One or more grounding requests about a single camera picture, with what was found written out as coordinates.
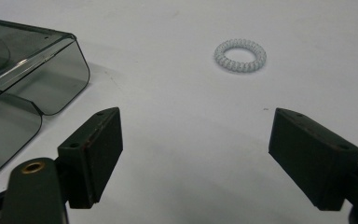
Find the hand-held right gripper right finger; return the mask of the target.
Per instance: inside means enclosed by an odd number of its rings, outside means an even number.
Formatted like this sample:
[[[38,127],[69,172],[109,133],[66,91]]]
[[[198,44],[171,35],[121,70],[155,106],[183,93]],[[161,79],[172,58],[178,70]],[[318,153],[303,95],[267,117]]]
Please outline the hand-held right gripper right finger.
[[[296,111],[275,110],[268,153],[322,211],[338,211],[358,147]]]

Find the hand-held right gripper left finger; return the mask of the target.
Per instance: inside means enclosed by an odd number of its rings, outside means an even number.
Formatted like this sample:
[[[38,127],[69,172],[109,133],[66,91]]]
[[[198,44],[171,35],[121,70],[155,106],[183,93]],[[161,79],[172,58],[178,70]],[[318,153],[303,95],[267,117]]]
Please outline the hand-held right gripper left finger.
[[[120,110],[92,115],[58,146],[70,207],[90,209],[98,203],[123,150]]]

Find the smoky transparent plastic box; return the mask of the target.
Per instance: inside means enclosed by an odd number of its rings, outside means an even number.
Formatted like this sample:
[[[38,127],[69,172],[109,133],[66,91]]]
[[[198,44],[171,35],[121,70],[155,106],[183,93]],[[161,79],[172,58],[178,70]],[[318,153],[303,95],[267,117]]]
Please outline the smoky transparent plastic box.
[[[75,35],[0,21],[0,169],[89,81]]]

